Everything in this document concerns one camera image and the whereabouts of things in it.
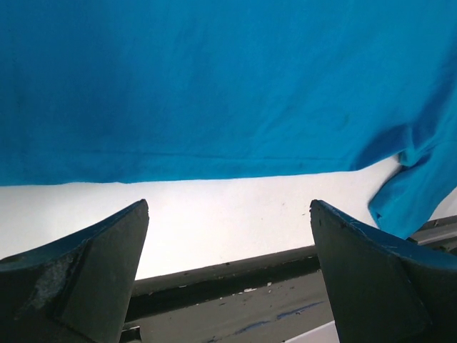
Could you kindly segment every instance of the white surface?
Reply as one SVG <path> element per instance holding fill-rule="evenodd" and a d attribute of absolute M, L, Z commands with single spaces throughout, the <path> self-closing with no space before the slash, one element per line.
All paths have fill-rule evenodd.
<path fill-rule="evenodd" d="M 330 322 L 305 334 L 288 340 L 286 343 L 339 343 L 335 322 Z"/>
<path fill-rule="evenodd" d="M 369 199 L 394 158 L 351 173 L 140 184 L 0 188 L 0 258 L 92 225 L 139 199 L 149 203 L 137 279 L 313 244 L 309 204 L 323 199 L 373 224 Z M 457 192 L 435 217 L 457 214 Z"/>

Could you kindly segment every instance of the blue paint mark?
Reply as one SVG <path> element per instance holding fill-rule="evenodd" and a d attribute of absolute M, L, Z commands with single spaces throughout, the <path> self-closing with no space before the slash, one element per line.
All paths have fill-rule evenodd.
<path fill-rule="evenodd" d="M 238 330 L 237 332 L 235 332 L 235 334 L 242 334 L 242 333 L 247 332 L 249 330 L 252 330 L 252 329 L 255 329 L 257 327 L 261 327 L 261 326 L 263 326 L 265 324 L 268 324 L 269 322 L 270 321 L 251 324 L 251 325 L 245 327 L 244 329 Z"/>
<path fill-rule="evenodd" d="M 309 304 L 309 305 L 306 305 L 306 306 L 303 306 L 303 307 L 300 307 L 299 309 L 295 309 L 293 311 L 290 311 L 290 312 L 284 312 L 284 313 L 281 313 L 281 314 L 278 314 L 278 316 L 276 317 L 277 319 L 283 319 L 285 317 L 288 317 L 288 316 L 291 316 L 293 314 L 300 314 L 302 313 L 303 311 L 306 311 L 307 309 L 310 309 L 312 307 L 315 307 L 319 304 L 322 304 L 323 302 L 315 302 L 313 304 Z"/>

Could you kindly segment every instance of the blue fabric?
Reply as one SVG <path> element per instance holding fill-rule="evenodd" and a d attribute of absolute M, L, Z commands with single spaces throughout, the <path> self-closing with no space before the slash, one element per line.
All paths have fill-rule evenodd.
<path fill-rule="evenodd" d="M 0 0 L 0 184 L 400 154 L 370 208 L 407 237 L 457 186 L 456 14 L 446 0 Z"/>

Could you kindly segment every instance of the gray surface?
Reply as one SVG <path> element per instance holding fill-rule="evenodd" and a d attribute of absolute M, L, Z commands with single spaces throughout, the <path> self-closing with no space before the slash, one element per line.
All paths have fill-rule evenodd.
<path fill-rule="evenodd" d="M 255 292 L 262 293 L 254 297 Z M 147 342 L 281 343 L 332 320 L 322 273 L 317 272 L 136 324 Z"/>
<path fill-rule="evenodd" d="M 286 343 L 339 343 L 335 322 L 330 322 L 317 327 L 310 332 L 301 334 Z"/>
<path fill-rule="evenodd" d="M 457 237 L 457 216 L 427 222 L 411 238 L 419 245 L 427 245 Z"/>

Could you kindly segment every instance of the blue cloth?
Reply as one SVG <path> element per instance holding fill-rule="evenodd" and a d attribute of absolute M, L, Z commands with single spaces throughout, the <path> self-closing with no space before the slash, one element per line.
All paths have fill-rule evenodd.
<path fill-rule="evenodd" d="M 407 237 L 457 186 L 456 79 L 457 1 L 0 0 L 0 184 L 399 154 L 370 209 Z"/>

